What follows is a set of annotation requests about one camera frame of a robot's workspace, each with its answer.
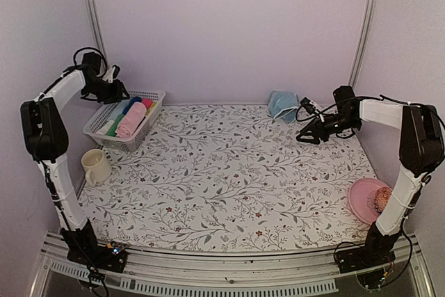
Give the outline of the white plastic basket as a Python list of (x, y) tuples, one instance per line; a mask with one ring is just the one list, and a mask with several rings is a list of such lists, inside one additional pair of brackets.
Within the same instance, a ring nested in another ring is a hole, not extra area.
[(165, 96), (162, 90), (131, 91), (128, 100), (100, 107), (83, 133), (103, 147), (134, 152), (156, 122)]

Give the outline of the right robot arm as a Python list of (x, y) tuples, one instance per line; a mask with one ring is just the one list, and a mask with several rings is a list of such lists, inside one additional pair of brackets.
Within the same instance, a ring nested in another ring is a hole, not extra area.
[(365, 266), (375, 266), (394, 246), (402, 234), (405, 218), (414, 210), (421, 189), (444, 161), (444, 122), (433, 105), (402, 102), (383, 95), (356, 96), (350, 86), (333, 92), (334, 103), (322, 109), (303, 98), (300, 108), (306, 110), (306, 126), (296, 136), (302, 143), (320, 144), (332, 134), (360, 130), (363, 122), (399, 130), (398, 157), (400, 169), (387, 206), (372, 223), (359, 252)]

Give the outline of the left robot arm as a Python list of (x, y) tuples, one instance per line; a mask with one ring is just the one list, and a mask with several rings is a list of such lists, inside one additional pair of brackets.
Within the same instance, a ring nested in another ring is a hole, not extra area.
[(99, 49), (80, 48), (72, 62), (35, 99), (20, 106), (20, 117), (26, 150), (44, 177), (66, 244), (87, 264), (96, 265), (104, 257), (103, 250), (77, 200), (67, 164), (69, 136), (60, 112), (75, 95), (112, 104), (128, 99), (129, 93), (117, 78), (120, 68), (109, 66)]

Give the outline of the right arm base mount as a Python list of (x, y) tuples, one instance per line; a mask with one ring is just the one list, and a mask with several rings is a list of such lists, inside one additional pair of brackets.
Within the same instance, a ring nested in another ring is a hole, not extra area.
[(391, 264), (396, 256), (393, 250), (384, 252), (369, 252), (364, 246), (351, 242), (341, 242), (333, 253), (335, 264), (340, 273), (360, 271), (374, 266)]

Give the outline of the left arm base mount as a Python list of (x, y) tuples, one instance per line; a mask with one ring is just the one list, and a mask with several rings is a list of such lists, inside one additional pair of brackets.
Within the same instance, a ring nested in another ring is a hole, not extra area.
[(114, 248), (101, 246), (97, 242), (78, 241), (69, 239), (66, 241), (69, 252), (67, 259), (88, 268), (103, 269), (115, 273), (123, 273), (127, 263), (128, 252), (121, 250), (116, 252)]

